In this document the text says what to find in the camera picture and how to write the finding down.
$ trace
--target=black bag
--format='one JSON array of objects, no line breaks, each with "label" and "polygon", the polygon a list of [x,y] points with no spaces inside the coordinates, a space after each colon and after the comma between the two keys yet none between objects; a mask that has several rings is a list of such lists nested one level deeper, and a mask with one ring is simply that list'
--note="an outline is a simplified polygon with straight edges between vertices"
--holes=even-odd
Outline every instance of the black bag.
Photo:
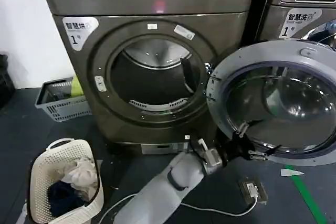
[{"label": "black bag", "polygon": [[10,100],[15,88],[8,72],[6,55],[0,55],[0,109]]}]

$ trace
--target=green floor line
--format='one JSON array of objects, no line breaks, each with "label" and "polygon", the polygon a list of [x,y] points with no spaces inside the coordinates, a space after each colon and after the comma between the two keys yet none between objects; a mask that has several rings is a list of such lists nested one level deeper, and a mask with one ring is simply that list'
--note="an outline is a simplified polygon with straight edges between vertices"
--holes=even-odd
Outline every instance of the green floor line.
[{"label": "green floor line", "polygon": [[[286,169],[295,170],[292,166],[286,165]],[[294,182],[295,186],[298,188],[299,192],[301,193],[304,201],[306,202],[309,210],[313,214],[316,222],[318,224],[326,224],[327,220],[325,216],[321,212],[319,206],[315,203],[313,197],[311,196],[310,192],[308,191],[307,187],[303,183],[300,178],[300,175],[291,176],[292,181]]]}]

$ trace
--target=floor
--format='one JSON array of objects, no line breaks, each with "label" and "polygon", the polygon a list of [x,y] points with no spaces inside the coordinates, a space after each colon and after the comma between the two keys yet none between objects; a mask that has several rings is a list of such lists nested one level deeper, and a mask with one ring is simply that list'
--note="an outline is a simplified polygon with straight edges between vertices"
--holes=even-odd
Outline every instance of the floor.
[{"label": "floor", "polygon": [[[172,159],[171,155],[113,156],[108,153],[104,137],[92,116],[55,123],[42,110],[34,107],[37,89],[17,90],[0,110],[0,223],[16,222],[26,199],[31,160],[54,140],[62,137],[82,138],[92,146],[96,159],[102,159],[101,177],[104,209],[92,223],[98,223],[104,211],[122,197],[139,191]],[[206,177],[184,200],[199,207],[229,212],[246,209],[238,181],[259,178],[268,195],[266,204],[258,204],[246,216],[234,218],[180,207],[166,222],[183,223],[316,223],[312,213],[291,178],[281,177],[284,166],[272,162],[237,159],[224,170]],[[336,223],[336,164],[321,167],[297,167],[312,198],[323,212],[327,223]],[[103,224],[112,223],[109,213]]]}]

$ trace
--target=laundry basket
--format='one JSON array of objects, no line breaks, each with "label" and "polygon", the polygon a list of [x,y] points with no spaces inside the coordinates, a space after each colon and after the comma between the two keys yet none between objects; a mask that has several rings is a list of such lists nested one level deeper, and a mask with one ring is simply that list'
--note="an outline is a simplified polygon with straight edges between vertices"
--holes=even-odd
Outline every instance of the laundry basket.
[{"label": "laundry basket", "polygon": [[[67,143],[53,147],[62,142]],[[62,179],[57,172],[59,169],[82,157],[89,157],[95,162],[97,176],[99,176],[97,191],[86,205],[55,218],[50,213],[50,204],[47,197],[48,188]],[[97,215],[103,207],[104,195],[97,161],[88,142],[62,138],[51,143],[46,151],[35,159],[32,165],[27,199],[30,218],[39,224],[82,224]]]}]

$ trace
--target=sticker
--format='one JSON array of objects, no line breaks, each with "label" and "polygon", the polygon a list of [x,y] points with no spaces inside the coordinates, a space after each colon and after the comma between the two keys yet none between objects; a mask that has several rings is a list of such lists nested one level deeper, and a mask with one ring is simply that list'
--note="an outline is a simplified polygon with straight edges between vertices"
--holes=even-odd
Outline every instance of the sticker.
[{"label": "sticker", "polygon": [[303,175],[304,173],[299,172],[298,170],[281,169],[280,174],[282,177],[288,177],[288,176]]},{"label": "sticker", "polygon": [[279,38],[291,38],[299,30],[309,25],[322,15],[322,9],[293,8],[289,10]]},{"label": "sticker", "polygon": [[80,51],[99,23],[93,17],[64,17],[63,24],[72,48]]},{"label": "sticker", "polygon": [[195,34],[192,31],[189,31],[188,29],[186,29],[186,28],[184,28],[183,26],[180,26],[180,25],[177,25],[175,27],[174,32],[183,36],[184,38],[187,38],[188,40],[192,40],[195,36]]},{"label": "sticker", "polygon": [[147,29],[148,30],[157,30],[157,24],[147,24]]}]

